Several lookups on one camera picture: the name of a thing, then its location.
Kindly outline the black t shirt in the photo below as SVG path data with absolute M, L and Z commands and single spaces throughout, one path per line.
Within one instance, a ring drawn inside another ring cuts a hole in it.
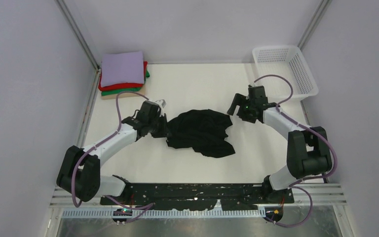
M 190 110 L 167 123 L 171 135 L 166 143 L 174 149 L 192 148 L 206 157 L 223 158 L 235 154 L 226 141 L 226 130 L 233 125 L 230 116 L 211 109 Z

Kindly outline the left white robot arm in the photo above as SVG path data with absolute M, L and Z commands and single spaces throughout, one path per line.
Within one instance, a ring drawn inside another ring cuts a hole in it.
M 58 187 L 74 195 L 76 199 L 88 202 L 95 196 L 121 195 L 126 181 L 119 176 L 102 176 L 101 167 L 121 149 L 150 134 L 153 138 L 170 135 L 164 100 L 142 103 L 134 117 L 126 117 L 121 127 L 94 144 L 67 149 L 59 174 Z

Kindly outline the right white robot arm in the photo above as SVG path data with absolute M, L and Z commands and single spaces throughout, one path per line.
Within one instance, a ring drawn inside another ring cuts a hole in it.
M 295 121 L 279 104 L 269 102 L 263 86 L 249 86 L 247 96 L 235 94 L 227 114 L 246 122 L 266 124 L 287 140 L 286 165 L 262 182 L 266 196 L 286 190 L 309 176 L 329 173 L 335 167 L 326 130 Z

